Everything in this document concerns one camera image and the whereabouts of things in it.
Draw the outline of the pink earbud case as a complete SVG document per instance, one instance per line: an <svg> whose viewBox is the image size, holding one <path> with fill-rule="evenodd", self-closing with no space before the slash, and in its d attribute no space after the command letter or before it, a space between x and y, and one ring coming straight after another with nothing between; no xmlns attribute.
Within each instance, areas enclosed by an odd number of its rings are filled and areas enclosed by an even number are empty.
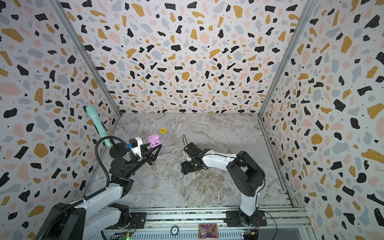
<svg viewBox="0 0 384 240"><path fill-rule="evenodd" d="M155 134L148 137L148 142L151 146L151 148L155 148L162 144L162 141L160 140L160 136Z"/></svg>

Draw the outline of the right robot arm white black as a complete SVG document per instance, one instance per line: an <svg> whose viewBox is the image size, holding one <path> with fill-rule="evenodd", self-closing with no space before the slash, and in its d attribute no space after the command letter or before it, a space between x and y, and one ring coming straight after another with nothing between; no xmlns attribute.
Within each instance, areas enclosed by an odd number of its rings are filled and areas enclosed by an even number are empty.
<svg viewBox="0 0 384 240"><path fill-rule="evenodd" d="M181 163L184 175L208 168L228 172L242 194L240 213L246 217L256 215L259 192L266 183L266 174L247 152L222 154L210 149L184 147L184 155L187 158Z"/></svg>

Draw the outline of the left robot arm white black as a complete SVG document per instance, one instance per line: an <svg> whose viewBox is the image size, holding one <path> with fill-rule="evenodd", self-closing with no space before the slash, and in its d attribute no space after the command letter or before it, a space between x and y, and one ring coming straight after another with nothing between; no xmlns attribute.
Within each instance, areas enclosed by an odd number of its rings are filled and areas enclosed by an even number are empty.
<svg viewBox="0 0 384 240"><path fill-rule="evenodd" d="M127 153L130 161L115 158L107 174L109 185L89 196L71 204L55 205L41 229L37 240L87 240L109 227L122 230L144 227L144 213L131 214L130 208L118 204L131 190L134 183L131 178L144 164L152 165L157 159L162 145L152 147L143 144Z"/></svg>

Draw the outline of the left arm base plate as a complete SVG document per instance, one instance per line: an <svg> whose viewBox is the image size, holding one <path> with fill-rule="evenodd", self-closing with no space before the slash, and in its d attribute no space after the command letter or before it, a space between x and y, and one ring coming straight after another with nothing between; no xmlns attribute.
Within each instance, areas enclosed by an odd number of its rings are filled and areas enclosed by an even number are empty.
<svg viewBox="0 0 384 240"><path fill-rule="evenodd" d="M107 230L138 230L143 229L146 223L147 213L133 212L122 214L118 223L107 228Z"/></svg>

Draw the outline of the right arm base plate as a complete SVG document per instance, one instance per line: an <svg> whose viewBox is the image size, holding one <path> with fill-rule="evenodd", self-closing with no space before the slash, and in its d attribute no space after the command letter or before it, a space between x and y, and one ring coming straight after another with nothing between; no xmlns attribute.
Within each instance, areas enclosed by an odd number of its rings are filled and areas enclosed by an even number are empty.
<svg viewBox="0 0 384 240"><path fill-rule="evenodd" d="M246 215L240 209L227 211L224 222L228 227L265 227L267 220L264 211L255 211L251 216Z"/></svg>

